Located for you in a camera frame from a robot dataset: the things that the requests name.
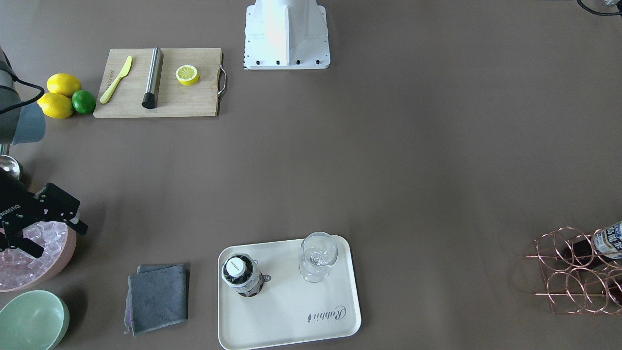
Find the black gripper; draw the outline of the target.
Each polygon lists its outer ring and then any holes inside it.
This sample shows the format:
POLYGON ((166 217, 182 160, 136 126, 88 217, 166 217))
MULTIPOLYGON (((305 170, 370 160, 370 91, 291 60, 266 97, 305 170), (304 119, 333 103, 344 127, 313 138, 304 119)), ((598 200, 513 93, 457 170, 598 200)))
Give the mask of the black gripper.
POLYGON ((44 248, 29 238, 23 230, 38 222, 61 222, 80 235, 87 232, 87 224, 80 220, 80 201, 64 189, 49 182, 32 193, 13 175, 1 171, 1 228, 2 250, 20 249, 34 258, 42 257, 44 248), (18 215, 29 217, 29 222, 10 221, 18 215))

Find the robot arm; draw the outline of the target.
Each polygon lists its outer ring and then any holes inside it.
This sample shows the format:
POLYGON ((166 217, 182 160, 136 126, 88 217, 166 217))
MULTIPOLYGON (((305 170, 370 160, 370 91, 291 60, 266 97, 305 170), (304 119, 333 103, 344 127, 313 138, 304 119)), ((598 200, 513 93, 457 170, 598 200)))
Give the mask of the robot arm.
MULTIPOLYGON (((44 89, 25 82, 15 74, 6 53, 1 52, 1 144, 40 141, 45 134, 45 120, 36 101, 44 89)), ((20 249, 34 258, 42 257, 44 248, 24 236, 23 230, 38 222, 61 222, 84 235, 87 224, 79 219, 80 201, 49 182, 38 192, 26 186, 9 171, 0 175, 0 216, 2 251, 20 249)))

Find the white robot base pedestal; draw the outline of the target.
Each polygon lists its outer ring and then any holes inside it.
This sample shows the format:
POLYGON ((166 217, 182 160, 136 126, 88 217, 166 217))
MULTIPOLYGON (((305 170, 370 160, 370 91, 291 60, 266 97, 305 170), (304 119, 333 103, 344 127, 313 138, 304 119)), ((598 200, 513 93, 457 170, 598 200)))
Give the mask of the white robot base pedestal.
POLYGON ((246 70, 322 70, 331 65, 327 12, 315 0, 257 0, 246 8, 246 70))

